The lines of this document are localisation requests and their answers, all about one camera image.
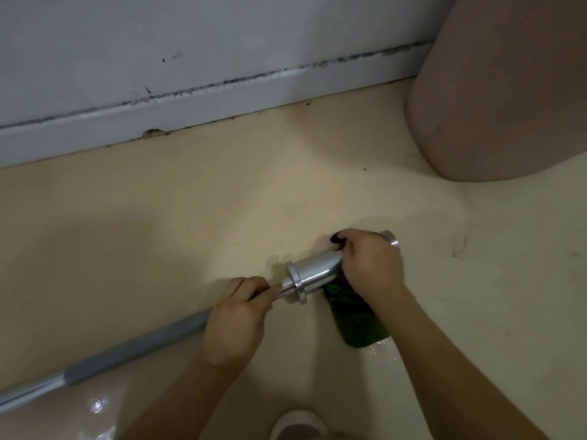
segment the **wall trim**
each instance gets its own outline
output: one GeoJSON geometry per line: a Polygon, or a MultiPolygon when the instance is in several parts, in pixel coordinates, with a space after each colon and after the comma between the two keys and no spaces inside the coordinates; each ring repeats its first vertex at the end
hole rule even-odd
{"type": "Polygon", "coordinates": [[[414,43],[0,126],[0,167],[404,79],[418,73],[431,46],[414,43]]]}

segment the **beige floor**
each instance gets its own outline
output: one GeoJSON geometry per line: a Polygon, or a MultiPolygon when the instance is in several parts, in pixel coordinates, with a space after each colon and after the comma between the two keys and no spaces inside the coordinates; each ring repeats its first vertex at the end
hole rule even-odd
{"type": "MultiPolygon", "coordinates": [[[[278,279],[347,226],[390,229],[454,342],[556,439],[587,438],[587,155],[457,184],[403,119],[410,81],[0,170],[0,388],[278,279]]],[[[391,340],[339,339],[324,298],[279,302],[205,439],[263,439],[287,409],[370,439],[427,439],[391,340]]],[[[109,440],[195,336],[0,418],[2,438],[109,440]]]]}

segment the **right hand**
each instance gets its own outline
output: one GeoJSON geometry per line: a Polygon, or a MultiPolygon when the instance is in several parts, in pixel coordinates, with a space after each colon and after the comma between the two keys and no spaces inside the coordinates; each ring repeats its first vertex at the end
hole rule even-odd
{"type": "Polygon", "coordinates": [[[383,236],[357,229],[338,232],[346,239],[342,270],[351,287],[371,306],[382,295],[404,293],[403,258],[383,236]]]}

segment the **shoe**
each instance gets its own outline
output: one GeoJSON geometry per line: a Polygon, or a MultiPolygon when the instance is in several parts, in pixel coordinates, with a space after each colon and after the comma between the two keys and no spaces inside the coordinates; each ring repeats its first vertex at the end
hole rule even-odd
{"type": "Polygon", "coordinates": [[[269,440],[307,440],[328,434],[322,419],[312,411],[290,411],[279,417],[269,440]]]}

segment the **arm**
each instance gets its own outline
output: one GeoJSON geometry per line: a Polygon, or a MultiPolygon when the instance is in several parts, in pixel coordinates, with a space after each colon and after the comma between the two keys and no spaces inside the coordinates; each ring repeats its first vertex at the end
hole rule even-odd
{"type": "Polygon", "coordinates": [[[265,315],[281,291],[265,279],[232,279],[210,314],[204,352],[120,437],[195,440],[263,339],[265,315]],[[255,298],[253,294],[265,290],[255,298]]]}
{"type": "Polygon", "coordinates": [[[404,285],[398,250],[375,233],[338,236],[346,278],[395,341],[435,440],[548,440],[422,310],[404,285]]]}

